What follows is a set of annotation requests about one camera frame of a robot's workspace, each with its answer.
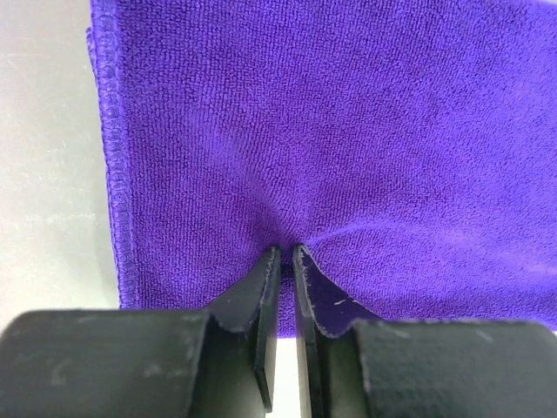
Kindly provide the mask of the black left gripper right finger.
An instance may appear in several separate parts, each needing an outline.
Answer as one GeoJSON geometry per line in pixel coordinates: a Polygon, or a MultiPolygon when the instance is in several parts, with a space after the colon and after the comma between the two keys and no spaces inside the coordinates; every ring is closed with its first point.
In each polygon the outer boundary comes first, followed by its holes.
{"type": "Polygon", "coordinates": [[[380,318],[292,257],[304,417],[553,417],[556,338],[525,321],[380,318]]]}

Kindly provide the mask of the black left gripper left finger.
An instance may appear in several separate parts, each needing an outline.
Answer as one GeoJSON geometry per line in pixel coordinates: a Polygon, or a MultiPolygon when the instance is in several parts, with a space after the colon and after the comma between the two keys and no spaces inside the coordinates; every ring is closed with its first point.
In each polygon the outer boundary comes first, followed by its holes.
{"type": "Polygon", "coordinates": [[[280,251],[197,310],[51,310],[1,335],[4,417],[263,417],[280,251]]]}

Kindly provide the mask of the purple towel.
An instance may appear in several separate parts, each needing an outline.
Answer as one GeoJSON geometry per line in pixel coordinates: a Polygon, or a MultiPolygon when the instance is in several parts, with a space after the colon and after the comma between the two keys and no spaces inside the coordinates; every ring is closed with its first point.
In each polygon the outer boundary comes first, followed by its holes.
{"type": "Polygon", "coordinates": [[[197,308],[268,246],[387,320],[556,326],[556,6],[94,1],[122,308],[197,308]]]}

